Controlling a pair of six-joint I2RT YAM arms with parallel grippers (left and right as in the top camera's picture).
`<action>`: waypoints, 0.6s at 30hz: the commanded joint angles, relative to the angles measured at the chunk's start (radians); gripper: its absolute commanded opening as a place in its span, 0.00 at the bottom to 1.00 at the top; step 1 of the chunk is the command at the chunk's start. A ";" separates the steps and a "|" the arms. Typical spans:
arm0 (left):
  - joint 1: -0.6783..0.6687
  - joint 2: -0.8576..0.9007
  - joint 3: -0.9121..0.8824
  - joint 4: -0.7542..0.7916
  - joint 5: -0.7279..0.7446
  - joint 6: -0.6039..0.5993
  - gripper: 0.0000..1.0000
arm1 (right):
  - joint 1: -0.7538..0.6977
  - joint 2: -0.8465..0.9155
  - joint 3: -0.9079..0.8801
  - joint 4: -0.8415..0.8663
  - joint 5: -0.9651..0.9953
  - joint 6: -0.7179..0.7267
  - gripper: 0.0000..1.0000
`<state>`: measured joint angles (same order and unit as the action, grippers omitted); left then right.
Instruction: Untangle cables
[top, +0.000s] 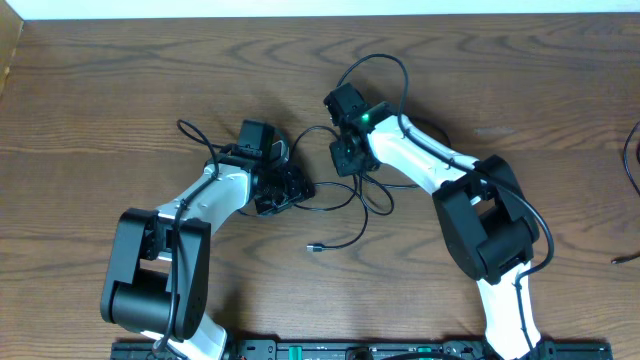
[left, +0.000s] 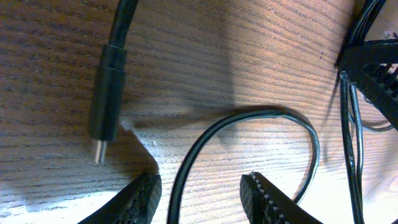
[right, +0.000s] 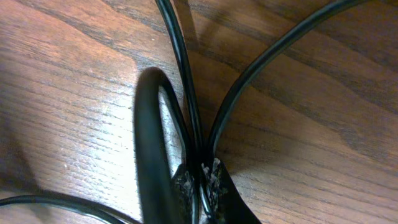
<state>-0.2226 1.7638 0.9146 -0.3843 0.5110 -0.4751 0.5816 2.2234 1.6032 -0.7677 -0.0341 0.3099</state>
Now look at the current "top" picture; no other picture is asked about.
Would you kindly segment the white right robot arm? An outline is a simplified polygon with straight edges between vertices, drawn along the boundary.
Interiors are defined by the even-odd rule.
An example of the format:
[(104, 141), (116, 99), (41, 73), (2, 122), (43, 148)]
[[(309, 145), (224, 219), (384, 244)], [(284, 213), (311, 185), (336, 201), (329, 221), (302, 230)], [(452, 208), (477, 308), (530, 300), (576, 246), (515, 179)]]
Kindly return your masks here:
[(540, 232), (508, 163), (449, 148), (392, 104), (370, 105), (349, 83), (332, 90), (323, 104), (339, 129), (330, 145), (337, 173), (349, 176), (385, 164), (429, 194), (449, 254), (478, 286), (488, 346), (503, 359), (529, 355), (541, 339), (526, 278)]

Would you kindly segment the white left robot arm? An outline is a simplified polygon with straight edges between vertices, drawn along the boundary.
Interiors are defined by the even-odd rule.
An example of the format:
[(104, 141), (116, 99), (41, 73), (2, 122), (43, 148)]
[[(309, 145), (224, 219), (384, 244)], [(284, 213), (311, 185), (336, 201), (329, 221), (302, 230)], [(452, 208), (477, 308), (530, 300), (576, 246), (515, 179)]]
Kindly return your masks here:
[(223, 146), (185, 120), (177, 127), (210, 157), (179, 196), (119, 218), (100, 313), (146, 339), (113, 343), (114, 359), (224, 358), (228, 333), (206, 313), (212, 236), (248, 203), (271, 216), (315, 194), (291, 163), (286, 137), (271, 125), (246, 120), (238, 141)]

